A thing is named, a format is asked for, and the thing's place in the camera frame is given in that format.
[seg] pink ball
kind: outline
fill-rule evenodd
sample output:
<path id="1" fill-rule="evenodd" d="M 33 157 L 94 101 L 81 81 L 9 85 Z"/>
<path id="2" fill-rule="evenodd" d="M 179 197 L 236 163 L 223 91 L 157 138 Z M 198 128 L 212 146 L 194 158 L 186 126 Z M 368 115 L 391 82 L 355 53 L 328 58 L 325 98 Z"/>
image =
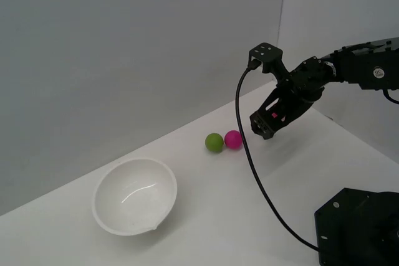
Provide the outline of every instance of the pink ball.
<path id="1" fill-rule="evenodd" d="M 224 137 L 224 143 L 228 148 L 236 150 L 239 149 L 243 144 L 243 139 L 238 131 L 231 130 L 227 132 L 226 136 Z"/>

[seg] black cable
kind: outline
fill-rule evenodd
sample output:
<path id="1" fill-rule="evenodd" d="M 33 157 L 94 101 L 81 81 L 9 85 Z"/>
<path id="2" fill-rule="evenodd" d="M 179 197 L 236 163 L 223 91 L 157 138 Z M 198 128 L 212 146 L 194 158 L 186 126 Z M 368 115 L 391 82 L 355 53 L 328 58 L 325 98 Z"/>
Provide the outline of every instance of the black cable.
<path id="1" fill-rule="evenodd" d="M 323 254 L 328 254 L 328 253 L 324 252 L 322 249 L 318 248 L 317 246 L 315 246 L 315 245 L 309 243 L 308 241 L 306 241 L 305 239 L 303 239 L 301 236 L 299 236 L 297 233 L 294 232 L 294 230 L 292 230 L 289 227 L 289 225 L 284 221 L 284 219 L 278 213 L 276 207 L 274 207 L 273 202 L 270 200 L 269 196 L 267 195 L 267 192 L 264 190 L 262 182 L 259 179 L 259 176 L 257 175 L 257 171 L 255 169 L 255 165 L 254 165 L 254 163 L 252 161 L 251 153 L 249 152 L 248 144 L 247 144 L 247 141 L 245 139 L 245 134 L 244 134 L 244 130 L 243 130 L 243 124 L 241 123 L 241 117 L 240 117 L 240 114 L 239 114 L 239 93 L 240 93 L 240 90 L 241 90 L 241 85 L 243 84 L 245 76 L 251 70 L 256 69 L 256 67 L 254 65 L 256 63 L 257 62 L 254 62 L 252 65 L 248 65 L 248 68 L 245 70 L 245 72 L 243 73 L 243 75 L 239 79 L 238 86 L 237 86 L 237 91 L 236 91 L 236 118 L 237 118 L 237 124 L 238 124 L 238 128 L 239 128 L 239 132 L 241 134 L 241 138 L 243 139 L 243 145 L 244 145 L 245 153 L 246 153 L 247 158 L 248 158 L 249 166 L 251 167 L 251 170 L 252 170 L 252 173 L 253 173 L 253 175 L 255 177 L 257 185 L 259 186 L 264 198 L 266 199 L 267 203 L 269 204 L 270 208 L 272 209 L 274 215 L 276 215 L 277 219 L 281 222 L 282 226 L 285 227 L 286 230 L 288 230 L 288 232 L 290 232 L 291 235 L 293 235 L 302 244 L 310 247 L 311 249 L 315 250 L 316 252 L 321 252 Z"/>
<path id="2" fill-rule="evenodd" d="M 383 92 L 385 98 L 387 98 L 389 101 L 391 101 L 392 103 L 395 103 L 395 104 L 399 104 L 398 100 L 392 99 L 391 96 L 389 96 L 388 90 L 382 90 L 382 92 Z"/>

